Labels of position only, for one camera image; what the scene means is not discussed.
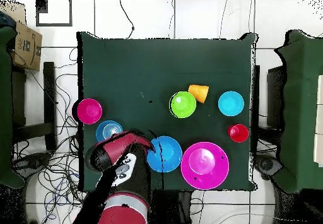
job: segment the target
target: pink plate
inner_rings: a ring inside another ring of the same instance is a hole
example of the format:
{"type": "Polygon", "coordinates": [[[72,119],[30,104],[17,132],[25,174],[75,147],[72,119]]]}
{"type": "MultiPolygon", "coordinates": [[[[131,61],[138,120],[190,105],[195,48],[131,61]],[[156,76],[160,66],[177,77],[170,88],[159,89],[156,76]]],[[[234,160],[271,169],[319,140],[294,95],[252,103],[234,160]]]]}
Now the pink plate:
{"type": "Polygon", "coordinates": [[[218,145],[200,142],[185,151],[180,169],[189,185],[199,190],[210,190],[226,179],[229,160],[218,145]]]}
{"type": "Polygon", "coordinates": [[[94,124],[101,118],[102,107],[96,100],[86,98],[79,103],[76,113],[84,124],[94,124]]]}

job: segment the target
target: blue plate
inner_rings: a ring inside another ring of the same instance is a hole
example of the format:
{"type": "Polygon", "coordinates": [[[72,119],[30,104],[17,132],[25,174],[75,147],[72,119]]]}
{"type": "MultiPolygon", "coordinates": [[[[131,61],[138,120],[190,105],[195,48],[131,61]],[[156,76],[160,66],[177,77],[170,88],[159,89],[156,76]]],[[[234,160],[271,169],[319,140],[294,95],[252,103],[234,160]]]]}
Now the blue plate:
{"type": "Polygon", "coordinates": [[[117,123],[116,121],[107,120],[98,125],[95,136],[97,137],[97,141],[101,142],[109,139],[109,137],[111,137],[113,133],[118,134],[122,131],[123,129],[119,123],[117,123]]]}
{"type": "Polygon", "coordinates": [[[168,136],[160,136],[153,139],[151,143],[156,150],[156,153],[149,150],[147,154],[151,169],[157,172],[171,172],[179,166],[182,160],[182,148],[176,140],[168,136]]]}
{"type": "Polygon", "coordinates": [[[226,116],[235,116],[244,108],[244,98],[235,91],[227,91],[221,95],[218,101],[219,110],[226,116]]]}

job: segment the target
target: orange cup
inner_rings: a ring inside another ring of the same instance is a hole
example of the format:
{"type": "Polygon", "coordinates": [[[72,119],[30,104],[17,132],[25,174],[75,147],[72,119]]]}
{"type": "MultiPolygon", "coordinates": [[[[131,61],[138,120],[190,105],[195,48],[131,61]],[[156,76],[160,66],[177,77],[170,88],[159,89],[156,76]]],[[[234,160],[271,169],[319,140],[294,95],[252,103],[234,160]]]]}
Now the orange cup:
{"type": "Polygon", "coordinates": [[[209,86],[190,85],[189,93],[192,94],[198,102],[204,103],[208,95],[209,86]]]}

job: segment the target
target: dark green tabletop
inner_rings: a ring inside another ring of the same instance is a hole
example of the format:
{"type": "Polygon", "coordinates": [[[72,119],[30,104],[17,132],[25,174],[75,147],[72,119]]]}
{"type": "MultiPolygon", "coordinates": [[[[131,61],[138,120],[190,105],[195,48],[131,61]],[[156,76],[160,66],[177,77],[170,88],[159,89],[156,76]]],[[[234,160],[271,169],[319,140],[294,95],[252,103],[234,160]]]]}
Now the dark green tabletop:
{"type": "Polygon", "coordinates": [[[286,35],[276,49],[287,81],[284,86],[280,161],[284,167],[273,177],[285,192],[323,189],[323,168],[314,162],[318,77],[323,74],[323,38],[312,38],[299,30],[286,35]]]}
{"type": "MultiPolygon", "coordinates": [[[[99,39],[87,33],[79,36],[83,54],[83,97],[98,100],[102,118],[84,125],[85,154],[95,144],[99,123],[114,120],[126,129],[137,128],[153,139],[171,136],[184,152],[199,141],[210,141],[228,155],[228,177],[216,189],[254,190],[249,181],[249,139],[234,143],[226,131],[232,124],[249,126],[251,82],[251,45],[255,35],[241,40],[123,40],[99,39]],[[168,109],[170,97],[187,91],[190,84],[208,85],[205,103],[186,119],[175,118],[168,109]],[[228,90],[239,92],[243,111],[226,117],[218,109],[218,99],[228,90]]],[[[84,190],[91,191],[100,173],[84,169],[84,190]]],[[[164,189],[193,191],[183,178],[180,167],[163,174],[164,189]]],[[[162,188],[162,175],[151,171],[151,188],[162,188]]]]}

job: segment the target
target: lime green bowl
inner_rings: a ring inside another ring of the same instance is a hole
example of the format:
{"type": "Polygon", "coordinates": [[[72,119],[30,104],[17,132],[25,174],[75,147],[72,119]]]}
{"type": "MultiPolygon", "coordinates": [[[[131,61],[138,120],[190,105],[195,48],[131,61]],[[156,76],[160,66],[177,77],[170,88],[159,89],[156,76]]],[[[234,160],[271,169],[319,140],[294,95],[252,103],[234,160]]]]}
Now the lime green bowl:
{"type": "Polygon", "coordinates": [[[187,91],[179,91],[169,101],[170,112],[178,118],[186,118],[196,109],[195,97],[187,91]]]}

